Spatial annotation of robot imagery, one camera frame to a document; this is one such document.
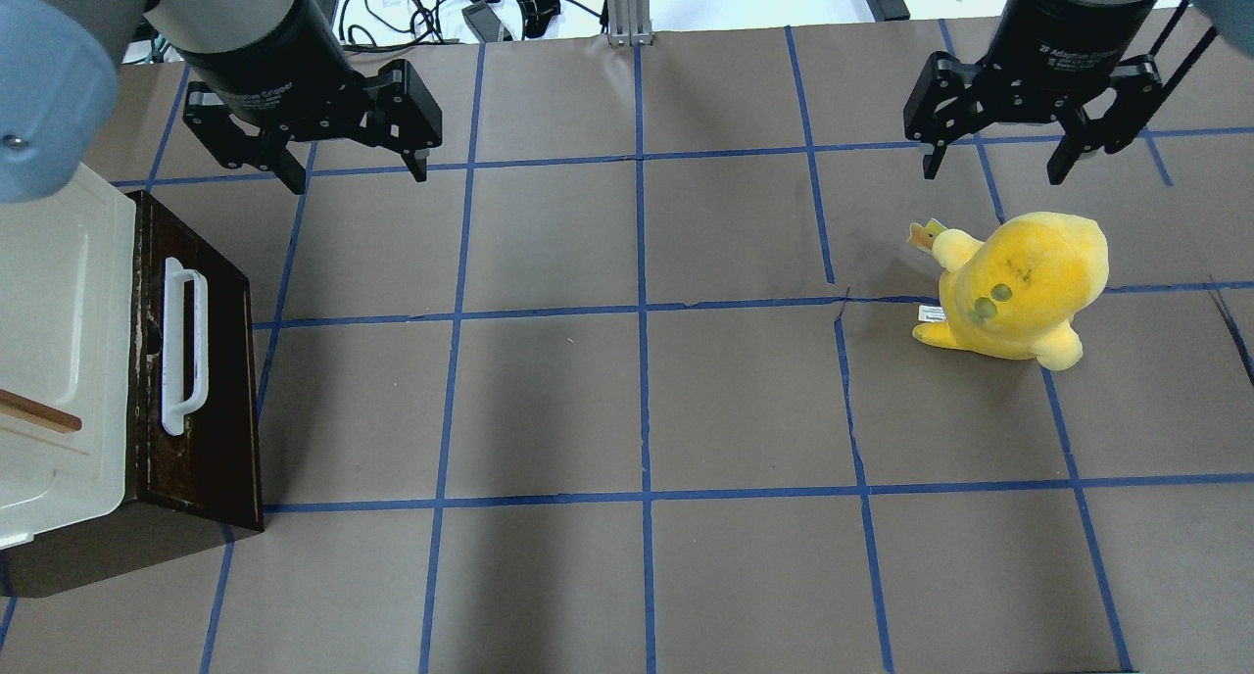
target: blue tape line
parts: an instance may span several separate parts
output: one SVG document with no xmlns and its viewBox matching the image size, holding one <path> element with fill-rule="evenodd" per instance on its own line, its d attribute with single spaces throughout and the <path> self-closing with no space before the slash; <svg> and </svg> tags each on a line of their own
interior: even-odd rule
<svg viewBox="0 0 1254 674">
<path fill-rule="evenodd" d="M 892 483 L 869 486 L 873 496 L 938 495 L 938 493 L 996 493 L 1006 491 L 1057 491 L 1070 488 L 1071 481 L 972 481 L 963 483 Z"/>
<path fill-rule="evenodd" d="M 653 500 L 756 500 L 788 497 L 840 497 L 860 496 L 865 489 L 859 486 L 809 486 L 795 488 L 707 488 L 695 491 L 653 491 Z"/>
<path fill-rule="evenodd" d="M 466 311 L 463 319 L 529 319 L 533 316 L 596 316 L 599 314 L 632 314 L 638 308 L 631 304 L 607 306 L 553 306 L 547 309 L 513 309 L 503 311 Z"/>
<path fill-rule="evenodd" d="M 828 242 L 828 220 L 823 215 L 823 191 L 819 187 L 819 162 L 814 156 L 814 132 L 810 128 L 810 107 L 805 100 L 805 80 L 801 78 L 801 62 L 796 56 L 796 40 L 793 39 L 793 26 L 784 26 L 784 38 L 788 41 L 788 56 L 793 63 L 793 82 L 796 83 L 796 102 L 801 107 L 801 131 L 805 133 L 805 157 L 810 166 L 810 192 L 814 197 L 814 216 L 819 226 L 819 247 L 823 254 L 823 274 L 828 276 L 828 284 L 836 282 L 831 271 L 831 246 Z"/>
<path fill-rule="evenodd" d="M 161 169 L 162 157 L 166 156 L 166 146 L 169 143 L 169 133 L 174 129 L 174 118 L 178 118 L 178 107 L 183 103 L 183 92 L 187 89 L 187 77 L 192 73 L 191 64 L 183 64 L 183 75 L 178 78 L 178 89 L 174 92 L 174 103 L 169 107 L 169 115 L 166 117 L 166 129 L 161 133 L 161 142 L 157 144 L 157 154 L 153 157 L 152 169 L 148 171 L 148 181 L 144 191 L 153 191 L 153 182 L 157 179 L 157 171 Z"/>
<path fill-rule="evenodd" d="M 918 143 L 909 141 L 893 141 L 883 143 L 840 143 L 840 144 L 825 144 L 814 146 L 815 152 L 844 152 L 853 149 L 909 149 L 912 147 L 919 147 Z"/>
<path fill-rule="evenodd" d="M 423 316 L 406 316 L 393 314 L 386 316 L 329 316 L 325 319 L 283 319 L 280 326 L 283 329 L 303 329 L 310 326 L 352 326 L 357 324 L 409 324 L 410 321 L 451 321 L 451 314 L 424 314 Z"/>
<path fill-rule="evenodd" d="M 879 653 L 884 671 L 893 674 L 893 646 L 888 633 L 888 609 L 884 604 L 884 582 L 879 572 L 879 547 L 875 543 L 875 522 L 870 511 L 870 492 L 867 483 L 867 466 L 858 447 L 854 429 L 854 403 L 849 392 L 849 354 L 845 348 L 845 324 L 836 318 L 833 324 L 836 335 L 836 358 L 840 363 L 840 387 L 845 397 L 845 420 L 849 425 L 849 447 L 854 458 L 854 476 L 861 493 L 863 538 L 867 541 L 867 569 L 870 575 L 870 594 L 875 604 L 875 629 L 879 631 Z"/>
<path fill-rule="evenodd" d="M 653 461 L 648 448 L 648 287 L 645 274 L 645 77 L 640 45 L 632 50 L 636 97 L 636 295 L 640 315 L 641 541 L 645 569 L 645 669 L 657 674 L 657 615 L 653 587 Z"/>
<path fill-rule="evenodd" d="M 940 493 L 996 493 L 1013 491 L 1063 491 L 1078 483 L 1085 488 L 1131 488 L 1161 486 L 1224 486 L 1254 483 L 1254 473 L 1198 473 L 1169 476 L 1115 476 L 1105 478 L 1080 478 L 1078 481 L 1046 478 L 1028 481 L 971 481 L 957 483 L 885 483 L 869 486 L 786 486 L 766 488 L 696 488 L 650 491 L 648 500 L 657 501 L 715 501 L 796 497 L 843 496 L 898 496 Z M 276 503 L 265 507 L 266 515 L 285 512 L 374 512 L 387 510 L 431 510 L 436 502 L 445 510 L 478 507 L 510 507 L 519 505 L 583 505 L 622 503 L 645 500 L 643 492 L 609 493 L 554 493 L 535 496 L 488 496 L 413 500 L 374 500 L 345 502 Z"/>
<path fill-rule="evenodd" d="M 751 147 L 740 149 L 697 149 L 690 152 L 651 152 L 640 153 L 640 159 L 705 159 L 712 157 L 752 157 L 757 154 L 801 154 L 804 147 Z"/>
<path fill-rule="evenodd" d="M 1254 289 L 1254 280 L 1241 280 L 1230 282 L 1176 282 L 1172 285 L 1122 285 L 1119 287 L 1106 287 L 1102 294 L 1126 295 L 1146 292 L 1200 292 L 1209 290 L 1250 290 Z"/>
<path fill-rule="evenodd" d="M 631 162 L 636 157 L 628 154 L 601 154 L 592 157 L 551 157 L 545 159 L 502 159 L 497 162 L 480 162 L 475 167 L 479 169 L 502 169 L 505 167 L 551 167 L 554 164 L 602 164 L 606 162 Z"/>
<path fill-rule="evenodd" d="M 1254 127 L 1238 128 L 1176 128 L 1167 131 L 1154 131 L 1155 138 L 1186 138 L 1194 136 L 1249 136 L 1254 134 Z"/>
<path fill-rule="evenodd" d="M 948 51 L 949 54 L 953 54 L 954 56 L 958 56 L 958 54 L 954 53 L 953 50 L 953 36 L 949 35 L 949 23 L 947 23 L 946 19 L 942 18 L 937 20 L 937 24 L 940 28 L 940 39 L 944 40 L 944 50 Z"/>
<path fill-rule="evenodd" d="M 465 163 L 449 164 L 428 164 L 428 172 L 446 172 L 450 169 L 465 169 Z M 356 174 L 408 174 L 409 167 L 404 164 L 389 164 L 385 167 L 340 167 L 331 169 L 319 169 L 314 172 L 315 177 L 352 177 Z"/>
<path fill-rule="evenodd" d="M 9 639 L 9 626 L 13 625 L 13 612 L 18 609 L 18 599 L 10 597 L 4 609 L 4 620 L 0 620 L 0 651 L 4 651 L 4 643 Z"/>
<path fill-rule="evenodd" d="M 270 344 L 266 346 L 266 358 L 261 364 L 261 378 L 257 380 L 257 423 L 261 423 L 261 410 L 266 403 L 266 389 L 270 388 L 270 370 L 275 364 L 275 351 L 278 349 L 278 335 L 283 330 L 283 305 L 287 304 L 287 282 L 292 276 L 292 262 L 296 260 L 296 243 L 301 236 L 301 222 L 305 220 L 305 202 L 310 192 L 310 172 L 314 168 L 314 158 L 317 157 L 317 143 L 310 146 L 308 157 L 305 157 L 305 193 L 296 200 L 296 216 L 292 217 L 292 235 L 287 240 L 287 254 L 283 256 L 283 271 L 278 277 L 278 297 L 275 300 L 275 318 L 270 331 Z"/>
<path fill-rule="evenodd" d="M 987 137 L 981 136 L 984 144 L 1022 144 L 1022 143 L 1056 143 L 1062 139 L 1062 136 L 998 136 Z M 974 138 L 963 138 L 956 143 L 951 144 L 976 144 Z"/>
<path fill-rule="evenodd" d="M 1174 187 L 1175 182 L 1171 181 L 1171 173 L 1167 172 L 1167 166 L 1162 162 L 1162 154 L 1159 152 L 1157 143 L 1154 142 L 1154 133 L 1145 128 L 1141 131 L 1141 137 L 1145 138 L 1145 146 L 1150 148 L 1150 157 L 1154 158 L 1154 166 L 1159 168 L 1159 177 L 1162 178 L 1162 186 Z"/>
<path fill-rule="evenodd" d="M 1127 654 L 1127 643 L 1124 640 L 1124 628 L 1119 621 L 1119 609 L 1115 607 L 1115 596 L 1110 590 L 1110 580 L 1106 576 L 1106 564 L 1101 556 L 1101 547 L 1097 545 L 1097 531 L 1093 528 L 1092 517 L 1088 515 L 1088 500 L 1080 482 L 1080 469 L 1076 466 L 1076 457 L 1071 452 L 1071 437 L 1067 433 L 1067 423 L 1062 417 L 1062 404 L 1058 402 L 1058 390 L 1053 385 L 1053 374 L 1041 368 L 1041 377 L 1045 379 L 1045 392 L 1050 398 L 1050 409 L 1053 412 L 1053 425 L 1058 431 L 1058 442 L 1062 446 L 1062 456 L 1067 462 L 1067 474 L 1071 478 L 1072 493 L 1076 497 L 1076 507 L 1080 510 L 1080 523 L 1085 531 L 1085 541 L 1088 543 L 1088 557 L 1092 559 L 1093 575 L 1097 577 L 1097 590 L 1101 592 L 1102 606 L 1106 609 L 1106 620 L 1110 624 L 1111 638 L 1115 639 L 1115 651 L 1119 654 L 1119 665 L 1124 671 L 1132 670 L 1132 659 Z"/>
<path fill-rule="evenodd" d="M 449 372 L 444 392 L 444 425 L 440 429 L 440 461 L 435 478 L 435 508 L 431 516 L 431 548 L 426 562 L 426 596 L 423 604 L 423 639 L 418 670 L 425 674 L 431 664 L 431 631 L 435 620 L 435 589 L 440 569 L 440 536 L 444 530 L 444 496 L 449 483 L 449 447 L 453 437 L 453 402 L 458 383 L 458 355 L 461 346 L 461 311 L 465 308 L 466 259 L 470 250 L 470 207 L 474 202 L 475 153 L 479 147 L 479 110 L 483 103 L 483 65 L 487 48 L 479 44 L 474 75 L 474 107 L 470 110 L 470 144 L 466 148 L 466 190 L 461 203 L 461 246 L 458 252 L 458 287 L 453 305 L 453 336 L 449 341 Z"/>
<path fill-rule="evenodd" d="M 1206 290 L 1249 290 L 1254 289 L 1254 281 L 1224 281 L 1224 282 L 1176 282 L 1170 285 L 1124 285 L 1120 287 L 1106 287 L 1104 294 L 1155 294 L 1155 292 L 1191 292 Z M 813 296 L 813 297 L 779 297 L 779 299 L 744 299 L 721 301 L 660 301 L 647 305 L 648 311 L 700 311 L 700 310 L 725 310 L 725 309 L 774 309 L 789 306 L 825 306 L 840 302 L 850 304 L 932 304 L 940 301 L 934 296 L 924 295 L 889 295 L 877 297 L 864 296 Z M 545 316 L 588 316 L 604 314 L 637 314 L 636 305 L 608 305 L 608 306 L 562 306 L 547 309 L 510 309 L 497 311 L 464 311 L 463 320 L 483 319 L 529 319 Z M 253 330 L 268 330 L 275 326 L 285 329 L 306 326 L 345 326 L 354 324 L 409 324 L 414 321 L 451 321 L 456 315 L 453 313 L 435 313 L 409 316 L 404 314 L 380 316 L 327 316 L 319 319 L 283 319 L 281 323 L 257 321 Z"/>
<path fill-rule="evenodd" d="M 364 500 L 345 502 L 295 502 L 267 505 L 266 515 L 300 512 L 376 512 L 384 510 L 430 510 L 435 507 L 434 498 L 425 500 Z"/>
<path fill-rule="evenodd" d="M 444 508 L 515 507 L 525 505 L 591 505 L 606 502 L 640 502 L 643 493 L 553 493 L 544 496 L 502 496 L 445 498 Z"/>
<path fill-rule="evenodd" d="M 169 187 L 177 185 L 209 185 L 214 182 L 260 182 L 273 179 L 268 172 L 251 172 L 243 174 L 207 174 L 203 177 L 166 177 L 153 179 L 153 187 Z"/>
<path fill-rule="evenodd" d="M 979 156 L 979 167 L 984 171 L 984 182 L 988 185 L 988 196 L 993 200 L 993 213 L 999 223 L 1006 222 L 1006 210 L 1002 208 L 1002 196 L 997 192 L 997 179 L 993 178 L 993 167 L 988 163 L 988 149 L 984 147 L 984 138 L 976 133 L 976 154 Z"/>
<path fill-rule="evenodd" d="M 213 591 L 213 609 L 209 610 L 209 628 L 204 633 L 204 649 L 201 653 L 201 674 L 209 673 L 213 661 L 213 646 L 218 639 L 218 621 L 222 618 L 222 602 L 227 594 L 227 580 L 231 577 L 231 560 L 234 557 L 234 537 L 229 528 L 223 527 L 227 543 L 222 551 L 222 566 L 218 569 L 218 586 Z"/>
<path fill-rule="evenodd" d="M 1126 476 L 1114 478 L 1080 478 L 1086 488 L 1136 488 L 1155 486 L 1221 486 L 1254 483 L 1254 473 L 1199 473 L 1194 476 Z"/>
</svg>

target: plush toy eye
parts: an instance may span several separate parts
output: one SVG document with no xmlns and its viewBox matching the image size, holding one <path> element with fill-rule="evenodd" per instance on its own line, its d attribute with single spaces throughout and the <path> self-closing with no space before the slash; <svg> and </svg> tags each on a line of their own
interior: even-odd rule
<svg viewBox="0 0 1254 674">
<path fill-rule="evenodd" d="M 977 299 L 976 316 L 979 316 L 981 319 L 991 319 L 993 316 L 997 316 L 997 305 L 993 304 L 993 300 L 986 296 Z"/>
</svg>

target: yellow plush toy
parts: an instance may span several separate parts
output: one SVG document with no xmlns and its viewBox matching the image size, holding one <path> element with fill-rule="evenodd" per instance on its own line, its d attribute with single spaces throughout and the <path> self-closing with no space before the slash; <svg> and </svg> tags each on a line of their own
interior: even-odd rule
<svg viewBox="0 0 1254 674">
<path fill-rule="evenodd" d="M 933 220 L 910 223 L 910 243 L 944 269 L 946 320 L 914 326 L 914 339 L 996 358 L 1036 358 L 1050 370 L 1080 360 L 1083 348 L 1071 318 L 1097 299 L 1110 274 L 1106 236 L 1096 222 L 1026 213 L 979 242 Z"/>
</svg>

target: white tag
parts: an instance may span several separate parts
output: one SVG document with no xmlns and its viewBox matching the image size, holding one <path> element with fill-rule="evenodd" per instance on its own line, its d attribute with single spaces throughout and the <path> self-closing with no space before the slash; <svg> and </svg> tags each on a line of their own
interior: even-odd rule
<svg viewBox="0 0 1254 674">
<path fill-rule="evenodd" d="M 944 309 L 940 306 L 920 304 L 919 321 L 944 321 Z"/>
</svg>

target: blue tape grid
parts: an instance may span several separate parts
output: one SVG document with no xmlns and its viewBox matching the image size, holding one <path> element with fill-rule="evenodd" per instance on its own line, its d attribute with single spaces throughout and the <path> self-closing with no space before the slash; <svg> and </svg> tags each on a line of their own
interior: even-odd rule
<svg viewBox="0 0 1254 674">
<path fill-rule="evenodd" d="M 953 45 L 946 20 L 940 20 L 939 26 L 942 31 L 942 38 L 944 39 L 946 43 L 946 48 L 949 51 L 953 51 Z M 453 164 L 433 164 L 430 167 L 431 171 L 466 172 L 461 250 L 460 250 L 460 261 L 458 271 L 458 292 L 456 292 L 455 310 L 451 314 L 426 314 L 416 316 L 404 316 L 404 315 L 359 316 L 359 318 L 335 318 L 335 319 L 283 319 L 282 310 L 286 300 L 286 287 L 291 275 L 291 267 L 296 254 L 296 245 L 300 236 L 300 226 L 303 218 L 303 210 L 306 201 L 306 196 L 300 197 L 297 202 L 296 216 L 292 225 L 292 235 L 288 243 L 287 256 L 283 262 L 283 274 L 280 285 L 278 301 L 276 302 L 275 321 L 255 324 L 255 329 L 271 330 L 270 344 L 266 350 L 266 358 L 262 366 L 261 380 L 258 383 L 258 403 L 257 403 L 258 419 L 261 415 L 261 410 L 263 408 L 265 393 L 268 385 L 270 370 L 278 344 L 278 335 L 280 331 L 285 328 L 329 326 L 329 325 L 346 325 L 346 324 L 395 324 L 395 323 L 415 323 L 415 321 L 451 321 L 453 324 L 453 340 L 450 348 L 448 384 L 445 394 L 444 427 L 441 432 L 440 464 L 439 464 L 435 498 L 398 500 L 398 501 L 361 501 L 361 502 L 288 503 L 288 505 L 266 506 L 266 513 L 270 515 L 283 513 L 283 512 L 296 513 L 296 512 L 341 512 L 341 511 L 376 511 L 376 510 L 434 510 L 431 550 L 428 565 L 426 600 L 424 606 L 423 635 L 420 644 L 420 666 L 419 666 L 420 671 L 426 671 L 430 665 L 431 625 L 434 618 L 434 599 L 438 584 L 439 546 L 440 546 L 440 533 L 441 533 L 440 527 L 443 523 L 443 512 L 446 508 L 459 510 L 459 508 L 503 507 L 503 506 L 520 506 L 520 505 L 640 502 L 642 505 L 642 521 L 643 521 L 642 527 L 645 537 L 643 559 L 645 559 L 646 648 L 647 648 L 648 671 L 652 674 L 656 673 L 657 670 L 655 597 L 653 597 L 653 559 L 652 559 L 652 508 L 651 508 L 652 502 L 686 501 L 686 500 L 749 500 L 749 498 L 859 496 L 863 505 L 864 537 L 867 542 L 868 566 L 872 581 L 873 600 L 875 604 L 875 619 L 880 639 L 882 658 L 884 669 L 892 673 L 892 670 L 894 670 L 894 666 L 892 659 L 888 616 L 883 597 L 883 585 L 879 575 L 878 552 L 874 537 L 874 525 L 870 511 L 870 497 L 879 495 L 922 495 L 922 493 L 996 492 L 996 491 L 1030 491 L 1030 489 L 1071 489 L 1075 493 L 1077 507 L 1081 513 L 1081 521 L 1085 528 L 1085 536 L 1090 547 L 1090 556 L 1093 561 L 1093 569 L 1097 574 L 1102 601 L 1106 607 L 1107 619 L 1110 620 L 1111 633 L 1116 645 L 1116 651 L 1119 653 L 1120 664 L 1125 670 L 1131 670 L 1130 656 L 1127 654 L 1126 644 L 1124 643 L 1122 639 L 1122 633 L 1119 624 L 1119 615 L 1115 607 L 1114 597 L 1111 597 L 1110 585 L 1109 580 L 1106 579 L 1105 567 L 1102 566 L 1101 550 L 1097 543 L 1096 531 L 1092 526 L 1092 521 L 1088 517 L 1087 502 L 1085 500 L 1083 489 L 1091 487 L 1184 486 L 1184 484 L 1254 482 L 1254 473 L 1132 476 L 1132 477 L 1102 477 L 1102 478 L 1081 477 L 1078 467 L 1076 466 L 1075 457 L 1073 454 L 1071 454 L 1070 438 L 1066 433 L 1062 408 L 1057 399 L 1057 393 L 1053 385 L 1052 377 L 1048 374 L 1048 372 L 1043 372 L 1047 395 L 1050 399 L 1051 408 L 1053 410 L 1055 422 L 1060 434 L 1060 442 L 1067 462 L 1067 468 L 1068 468 L 1067 479 L 872 484 L 868 482 L 865 467 L 861 462 L 861 457 L 858 451 L 856 433 L 854 429 L 854 417 L 849 397 L 850 380 L 849 380 L 848 358 L 845 354 L 845 345 L 844 345 L 844 330 L 843 330 L 843 323 L 838 319 L 835 323 L 835 335 L 836 335 L 838 358 L 841 370 L 843 390 L 845 394 L 846 418 L 849 422 L 850 448 L 853 451 L 854 464 L 855 464 L 855 474 L 856 474 L 855 486 L 653 491 L 651 486 L 651 471 L 650 471 L 651 461 L 648 451 L 647 319 L 650 313 L 709 310 L 709 309 L 814 306 L 814 305 L 843 304 L 846 301 L 882 302 L 882 304 L 935 304 L 937 301 L 934 297 L 925 297 L 925 296 L 887 296 L 887 297 L 816 296 L 816 297 L 794 297 L 794 299 L 707 301 L 698 304 L 647 301 L 646 281 L 645 281 L 645 162 L 655 159 L 663 161 L 663 159 L 751 157 L 751 156 L 805 153 L 810 168 L 811 190 L 814 196 L 815 217 L 820 237 L 819 241 L 820 250 L 823 254 L 824 272 L 828 277 L 828 281 L 833 282 L 834 272 L 830 260 L 830 247 L 826 236 L 826 221 L 823 212 L 823 198 L 819 186 L 818 162 L 815 158 L 815 153 L 863 151 L 863 149 L 899 149 L 899 148 L 917 147 L 915 143 L 909 141 L 816 144 L 814 142 L 813 129 L 810 127 L 805 85 L 803 80 L 800 62 L 796 54 L 796 45 L 793 35 L 793 28 L 785 28 L 785 39 L 788 43 L 790 64 L 793 67 L 793 77 L 798 92 L 798 104 L 800 108 L 801 123 L 805 133 L 804 147 L 744 148 L 744 149 L 724 149 L 724 151 L 658 152 L 658 153 L 645 152 L 643 93 L 642 93 L 642 72 L 641 72 L 642 58 L 640 46 L 636 46 L 633 54 L 635 92 L 636 92 L 635 93 L 636 95 L 635 153 L 622 154 L 622 156 L 514 159 L 514 161 L 498 161 L 498 162 L 475 161 L 475 144 L 478 138 L 478 120 L 479 120 L 479 107 L 482 100 L 483 68 L 484 68 L 484 48 L 483 45 L 480 45 L 478 64 L 477 64 L 477 74 L 475 74 L 475 97 L 474 97 L 474 107 L 472 114 L 470 147 L 466 162 L 453 163 Z M 153 164 L 148 173 L 148 177 L 142 181 L 130 179 L 130 181 L 118 181 L 113 183 L 119 187 L 143 186 L 145 190 L 150 191 L 153 186 L 158 185 L 194 185 L 206 182 L 246 182 L 246 181 L 270 179 L 271 174 L 268 173 L 241 173 L 241 174 L 222 174 L 222 176 L 204 176 L 204 177 L 158 178 L 157 174 L 161 167 L 162 157 L 169 142 L 169 136 L 173 129 L 174 119 L 178 114 L 178 107 L 182 103 L 182 94 L 186 89 L 188 75 L 189 75 L 189 69 L 184 67 L 183 75 L 181 77 L 179 80 L 179 87 L 176 93 L 176 99 L 167 118 L 166 128 L 162 133 L 161 143 L 157 148 L 157 154 L 153 159 Z M 1152 132 L 1146 129 L 1139 137 L 1145 139 L 1146 146 L 1150 149 L 1150 153 L 1154 158 L 1155 166 L 1159 169 L 1164 185 L 1172 186 L 1171 176 L 1167 172 L 1166 164 L 1164 163 L 1162 157 L 1156 147 L 1155 141 L 1157 138 L 1215 137 L 1215 136 L 1235 136 L 1235 134 L 1254 134 L 1254 128 L 1251 127 L 1200 128 L 1200 129 L 1175 129 L 1175 131 L 1152 131 Z M 976 147 L 981 167 L 983 169 L 984 178 L 989 188 L 989 196 L 993 203 L 994 213 L 997 215 L 999 221 L 1004 221 L 1006 215 L 1002 207 L 999 193 L 997 191 L 996 178 L 993 176 L 992 167 L 989 166 L 987 147 L 993 144 L 1037 143 L 1037 142 L 1057 142 L 1057 141 L 1058 141 L 1057 136 L 984 137 L 981 134 L 976 134 L 973 137 L 963 138 L 956 143 L 952 143 L 952 146 Z M 316 148 L 317 148 L 316 144 L 311 147 L 310 156 L 306 162 L 306 171 L 307 171 L 306 190 L 308 188 L 311 179 L 314 177 L 406 172 L 406 169 L 404 169 L 404 167 L 400 166 L 337 168 L 337 169 L 319 171 L 315 169 Z M 554 164 L 586 164 L 586 163 L 622 162 L 622 161 L 635 161 L 637 169 L 636 174 L 637 174 L 638 304 L 636 306 L 618 305 L 618 306 L 599 306 L 599 308 L 524 309 L 524 310 L 482 311 L 482 313 L 463 311 L 466 250 L 469 243 L 470 202 L 472 202 L 475 169 L 508 168 L 508 167 L 544 167 Z M 1144 292 L 1176 292 L 1176 291 L 1203 291 L 1203 290 L 1226 290 L 1226 289 L 1254 289 L 1254 281 L 1129 285 L 1122 287 L 1111 287 L 1107 289 L 1106 292 L 1144 294 Z M 446 472 L 448 472 L 449 437 L 451 433 L 453 400 L 454 400 L 454 390 L 456 380 L 456 355 L 460 339 L 461 321 L 466 319 L 513 319 L 513 318 L 588 315 L 588 314 L 637 314 L 640 318 L 641 459 L 643 467 L 641 491 L 616 492 L 616 493 L 562 493 L 562 495 L 540 495 L 540 496 L 446 498 L 444 487 L 446 483 Z M 226 586 L 229 577 L 231 562 L 234 550 L 233 537 L 226 528 L 224 528 L 224 537 L 227 543 L 223 551 L 218 585 L 216 589 L 214 601 L 211 611 L 209 626 L 206 634 L 204 650 L 201 661 L 202 673 L 208 670 L 209 663 L 212 660 L 213 644 L 216 640 L 218 620 L 221 616 L 222 602 L 224 599 Z M 3 649 L 4 646 L 5 635 L 8 634 L 9 625 L 13 620 L 13 614 L 16 602 L 18 599 L 9 599 L 9 602 L 6 604 L 4 612 L 4 620 L 0 620 L 0 649 Z"/>
<path fill-rule="evenodd" d="M 9 580 L 9 560 L 0 551 L 0 590 L 13 594 L 13 581 Z M 0 619 L 0 651 L 4 651 L 4 643 L 9 639 L 9 625 L 13 624 L 13 611 L 18 609 L 18 599 L 5 599 L 4 618 Z"/>
<path fill-rule="evenodd" d="M 645 74 L 641 45 L 632 48 L 636 107 L 636 296 L 640 331 L 641 542 L 645 572 L 645 668 L 657 674 L 657 628 L 653 600 L 653 461 L 648 448 L 648 286 L 645 276 Z"/>
<path fill-rule="evenodd" d="M 1137 138 L 1140 139 L 1155 139 L 1160 141 L 1162 138 L 1199 138 L 1199 137 L 1224 137 L 1224 136 L 1250 136 L 1254 134 L 1254 127 L 1240 127 L 1240 128 L 1189 128 L 1189 129 L 1175 129 L 1175 131 L 1145 131 L 1141 132 Z M 1025 143 L 1056 143 L 1058 142 L 1058 136 L 984 136 L 979 134 L 978 144 L 976 137 L 962 138 L 958 142 L 949 143 L 949 147 L 977 147 L 987 148 L 988 146 L 1002 146 L 1002 144 L 1025 144 Z M 816 143 L 814 146 L 814 152 L 856 152 L 867 149 L 909 149 L 917 148 L 918 143 L 909 141 L 879 141 L 879 142 L 860 142 L 860 143 Z M 712 157 L 759 157 L 759 156 L 775 156 L 775 154 L 803 154 L 808 153 L 809 148 L 803 146 L 794 147 L 761 147 L 761 148 L 740 148 L 740 149 L 700 149 L 688 152 L 646 152 L 642 154 L 624 153 L 624 154 L 608 154 L 597 157 L 552 157 L 544 159 L 503 159 L 492 162 L 477 162 L 474 164 L 475 169 L 505 169 L 510 167 L 547 167 L 554 164 L 597 164 L 602 162 L 631 162 L 633 159 L 643 159 L 645 162 L 660 161 L 660 159 L 706 159 Z M 1151 152 L 1156 152 L 1157 147 L 1152 147 Z M 469 163 L 440 163 L 431 164 L 429 169 L 431 172 L 446 172 L 446 171 L 464 171 L 469 168 Z M 335 169 L 315 169 L 314 177 L 351 177 L 359 174 L 394 174 L 409 172 L 403 166 L 395 167 L 350 167 L 350 168 L 335 168 Z M 1164 174 L 1164 183 L 1170 181 L 1170 174 L 1166 172 L 1166 164 L 1161 166 L 1161 174 Z M 261 179 L 271 179 L 271 174 L 256 172 L 256 173 L 242 173 L 242 174 L 207 174 L 203 177 L 157 177 L 152 179 L 152 186 L 166 186 L 166 185 L 204 185 L 209 182 L 252 182 Z M 115 179 L 109 182 L 110 185 L 120 188 L 135 187 L 139 185 L 147 185 L 148 181 L 139 179 Z"/>
<path fill-rule="evenodd" d="M 474 196 L 475 151 L 479 143 L 479 105 L 483 102 L 483 64 L 485 45 L 479 45 L 475 64 L 474 107 L 470 113 L 470 146 L 466 152 L 466 190 L 461 208 L 461 249 L 458 255 L 458 287 L 453 311 L 453 338 L 449 344 L 449 373 L 444 394 L 444 425 L 440 431 L 440 463 L 435 481 L 435 505 L 431 518 L 431 548 L 426 564 L 426 597 L 423 605 L 423 634 L 418 670 L 426 673 L 431 661 L 431 630 L 435 619 L 435 589 L 440 567 L 440 536 L 444 527 L 444 495 L 449 479 L 449 438 L 453 432 L 453 398 L 458 380 L 458 349 L 461 343 L 461 309 L 465 302 L 466 255 L 470 247 L 470 203 Z"/>
</svg>

